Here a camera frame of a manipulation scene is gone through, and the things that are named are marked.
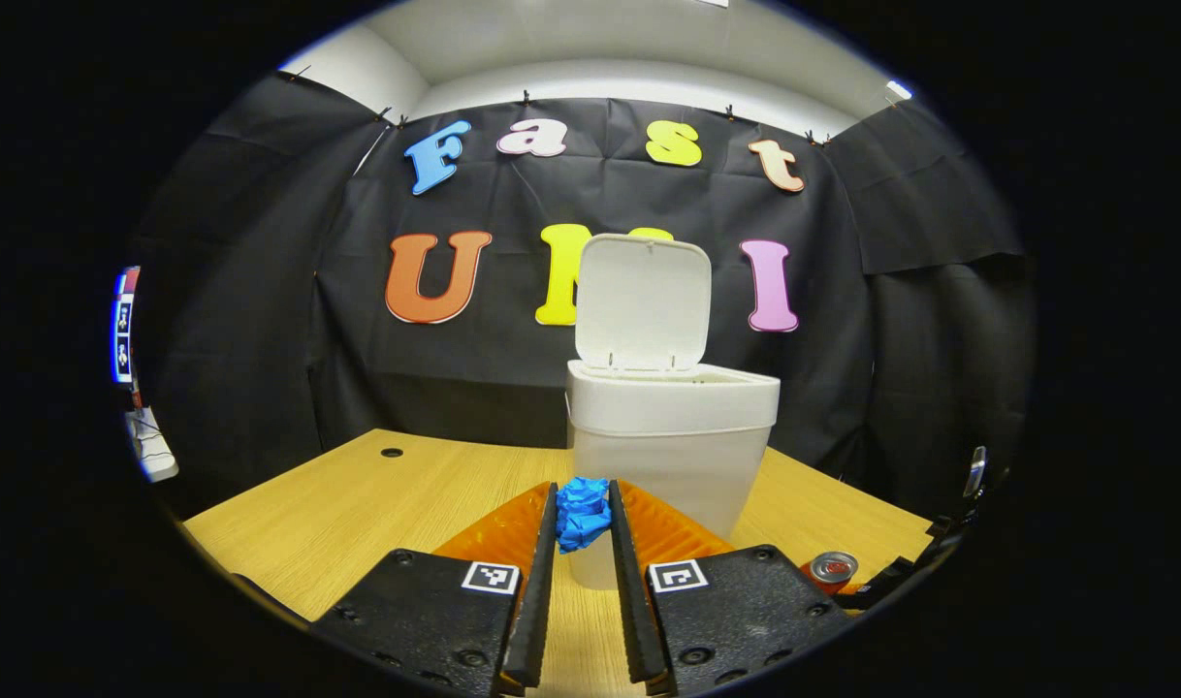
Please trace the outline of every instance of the white wall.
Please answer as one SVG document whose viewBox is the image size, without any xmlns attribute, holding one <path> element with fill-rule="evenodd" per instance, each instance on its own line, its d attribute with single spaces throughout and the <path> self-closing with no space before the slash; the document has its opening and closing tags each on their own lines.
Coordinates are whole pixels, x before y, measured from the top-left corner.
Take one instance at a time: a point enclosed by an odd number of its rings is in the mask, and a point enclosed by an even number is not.
<svg viewBox="0 0 1181 698">
<path fill-rule="evenodd" d="M 700 106 L 765 123 L 790 132 L 813 131 L 822 141 L 844 131 L 856 118 L 822 102 L 732 73 L 678 63 L 578 59 L 531 63 L 449 80 L 430 89 L 410 119 L 438 115 L 462 106 L 520 102 L 523 90 L 531 99 L 563 97 L 619 97 Z"/>
<path fill-rule="evenodd" d="M 392 120 L 412 113 L 418 98 L 430 87 L 417 67 L 364 25 L 326 37 L 280 70 L 296 73 L 306 66 L 311 67 L 301 77 L 326 84 L 371 111 L 391 106 L 387 118 Z"/>
</svg>

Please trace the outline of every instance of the blue letter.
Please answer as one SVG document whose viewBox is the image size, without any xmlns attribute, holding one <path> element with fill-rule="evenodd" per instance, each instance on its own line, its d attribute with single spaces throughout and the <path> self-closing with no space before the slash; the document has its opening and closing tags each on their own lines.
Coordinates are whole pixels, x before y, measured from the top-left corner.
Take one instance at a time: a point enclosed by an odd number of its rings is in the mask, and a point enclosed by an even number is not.
<svg viewBox="0 0 1181 698">
<path fill-rule="evenodd" d="M 415 172 L 418 174 L 418 181 L 415 182 L 415 196 L 439 184 L 457 171 L 457 165 L 445 164 L 444 158 L 455 159 L 462 154 L 462 139 L 457 137 L 457 133 L 466 131 L 470 131 L 470 122 L 461 120 L 439 129 L 438 132 L 422 138 L 418 143 L 410 145 L 409 150 L 405 150 L 405 156 L 415 162 Z"/>
</svg>

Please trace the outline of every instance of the orange letter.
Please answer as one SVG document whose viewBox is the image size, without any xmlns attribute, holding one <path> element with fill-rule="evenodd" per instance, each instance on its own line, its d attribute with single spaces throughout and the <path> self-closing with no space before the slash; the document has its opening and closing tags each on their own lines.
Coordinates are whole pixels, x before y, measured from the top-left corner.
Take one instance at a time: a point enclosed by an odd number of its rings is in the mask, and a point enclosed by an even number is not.
<svg viewBox="0 0 1181 698">
<path fill-rule="evenodd" d="M 418 279 L 422 279 L 426 252 L 436 247 L 437 242 L 439 239 L 435 235 L 400 235 L 392 241 L 392 270 L 387 273 L 383 300 L 399 321 L 449 321 L 470 302 L 474 278 L 479 273 L 479 252 L 491 243 L 491 234 L 465 230 L 450 235 L 448 243 L 457 250 L 452 256 L 452 278 L 449 279 L 444 295 L 428 298 L 418 292 Z"/>
<path fill-rule="evenodd" d="M 746 148 L 750 148 L 751 154 L 758 154 L 759 159 L 763 159 L 763 174 L 769 181 L 772 181 L 774 185 L 781 187 L 785 191 L 802 191 L 807 187 L 807 182 L 803 182 L 802 178 L 789 174 L 789 165 L 785 163 L 796 163 L 798 159 L 788 150 L 781 150 L 779 143 L 757 141 Z"/>
</svg>

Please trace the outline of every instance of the blue tape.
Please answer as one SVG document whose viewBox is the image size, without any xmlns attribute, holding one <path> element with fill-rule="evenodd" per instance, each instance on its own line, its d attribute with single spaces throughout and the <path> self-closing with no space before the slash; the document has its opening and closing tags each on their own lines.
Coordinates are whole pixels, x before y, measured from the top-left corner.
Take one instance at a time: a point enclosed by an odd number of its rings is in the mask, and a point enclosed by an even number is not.
<svg viewBox="0 0 1181 698">
<path fill-rule="evenodd" d="M 581 550 L 612 524 L 608 481 L 575 477 L 555 494 L 555 540 L 561 554 Z"/>
</svg>

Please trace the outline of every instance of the black curtain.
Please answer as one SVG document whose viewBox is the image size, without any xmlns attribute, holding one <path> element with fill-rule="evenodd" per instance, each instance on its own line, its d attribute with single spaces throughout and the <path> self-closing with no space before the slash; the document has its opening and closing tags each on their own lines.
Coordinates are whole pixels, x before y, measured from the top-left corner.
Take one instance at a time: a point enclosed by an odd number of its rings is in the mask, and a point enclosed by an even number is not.
<svg viewBox="0 0 1181 698">
<path fill-rule="evenodd" d="M 503 155 L 509 126 L 569 126 L 554 158 Z M 465 119 L 458 171 L 419 196 L 404 151 Z M 647 124 L 689 123 L 702 162 L 658 164 Z M 785 193 L 746 144 L 776 138 L 807 181 Z M 183 156 L 142 226 L 135 360 L 182 472 L 188 516 L 373 428 L 563 446 L 574 327 L 541 326 L 548 224 L 658 227 L 713 265 L 703 363 L 779 376 L 771 445 L 934 516 L 976 445 L 1007 463 L 1032 337 L 1029 266 L 1006 208 L 916 105 L 827 145 L 689 106 L 509 103 L 392 128 L 289 76 L 268 77 Z M 488 230 L 474 295 L 438 326 L 383 292 L 400 235 L 430 234 L 419 291 L 448 287 L 459 230 Z M 756 332 L 750 260 L 782 242 L 794 332 Z"/>
</svg>

